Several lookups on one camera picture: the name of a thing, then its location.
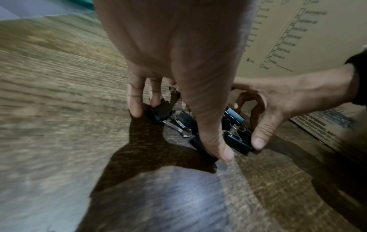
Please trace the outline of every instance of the skin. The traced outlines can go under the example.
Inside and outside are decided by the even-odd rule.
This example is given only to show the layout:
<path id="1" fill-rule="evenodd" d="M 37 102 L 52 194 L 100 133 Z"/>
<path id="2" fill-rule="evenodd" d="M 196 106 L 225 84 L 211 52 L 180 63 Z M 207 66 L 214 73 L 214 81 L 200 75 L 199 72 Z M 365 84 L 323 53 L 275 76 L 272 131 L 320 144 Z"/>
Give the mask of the skin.
<path id="1" fill-rule="evenodd" d="M 174 80 L 199 127 L 205 148 L 224 162 L 233 151 L 223 140 L 221 116 L 252 23 L 253 0 L 94 0 L 99 19 L 128 65 L 127 103 L 143 115 L 161 102 L 163 77 Z"/>
<path id="2" fill-rule="evenodd" d="M 250 117 L 251 143 L 261 150 L 284 121 L 351 102 L 358 87 L 359 75 L 352 64 L 297 76 L 236 77 L 233 88 L 246 92 L 238 96 L 234 108 L 240 112 L 245 102 L 257 101 Z"/>

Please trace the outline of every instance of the brown cardboard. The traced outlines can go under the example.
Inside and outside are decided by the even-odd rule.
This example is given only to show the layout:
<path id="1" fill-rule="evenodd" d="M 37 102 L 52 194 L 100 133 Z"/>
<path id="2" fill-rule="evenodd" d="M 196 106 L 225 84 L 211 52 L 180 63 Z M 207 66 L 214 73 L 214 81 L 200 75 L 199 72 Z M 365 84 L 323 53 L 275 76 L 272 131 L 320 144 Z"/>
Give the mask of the brown cardboard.
<path id="1" fill-rule="evenodd" d="M 342 65 L 367 44 L 367 1 L 259 0 L 237 76 L 306 73 Z M 367 153 L 367 110 L 344 104 L 291 119 L 356 160 Z"/>

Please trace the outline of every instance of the wood grain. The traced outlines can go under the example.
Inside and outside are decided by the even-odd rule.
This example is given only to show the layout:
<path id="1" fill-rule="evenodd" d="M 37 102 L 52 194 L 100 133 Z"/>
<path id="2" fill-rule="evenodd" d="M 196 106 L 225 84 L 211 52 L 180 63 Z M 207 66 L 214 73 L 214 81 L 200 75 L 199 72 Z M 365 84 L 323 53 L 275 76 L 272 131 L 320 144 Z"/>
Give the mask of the wood grain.
<path id="1" fill-rule="evenodd" d="M 131 119 L 126 63 L 95 14 L 0 31 L 1 232 L 367 229 L 366 171 L 290 122 L 225 165 Z M 176 103 L 166 80 L 162 94 Z"/>

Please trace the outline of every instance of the green object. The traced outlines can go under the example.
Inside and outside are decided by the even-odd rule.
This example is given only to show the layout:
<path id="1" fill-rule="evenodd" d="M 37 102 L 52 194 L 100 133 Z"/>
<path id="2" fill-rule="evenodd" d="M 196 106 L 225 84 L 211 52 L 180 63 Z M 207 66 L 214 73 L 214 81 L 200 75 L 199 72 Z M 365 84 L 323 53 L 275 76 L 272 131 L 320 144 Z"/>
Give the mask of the green object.
<path id="1" fill-rule="evenodd" d="M 83 6 L 85 8 L 94 10 L 93 2 L 92 0 L 69 0 L 70 2 L 76 3 L 80 6 Z"/>

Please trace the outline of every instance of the table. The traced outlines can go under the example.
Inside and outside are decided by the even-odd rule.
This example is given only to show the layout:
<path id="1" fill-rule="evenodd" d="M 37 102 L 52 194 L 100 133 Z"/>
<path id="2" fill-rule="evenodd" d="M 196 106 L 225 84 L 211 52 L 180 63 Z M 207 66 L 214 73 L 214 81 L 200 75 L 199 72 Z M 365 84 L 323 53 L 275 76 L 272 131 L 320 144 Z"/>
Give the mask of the table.
<path id="1" fill-rule="evenodd" d="M 132 119 L 125 60 L 94 13 L 0 31 L 1 232 L 367 229 L 366 171 L 291 122 L 226 165 Z M 162 94 L 181 107 L 166 80 Z"/>

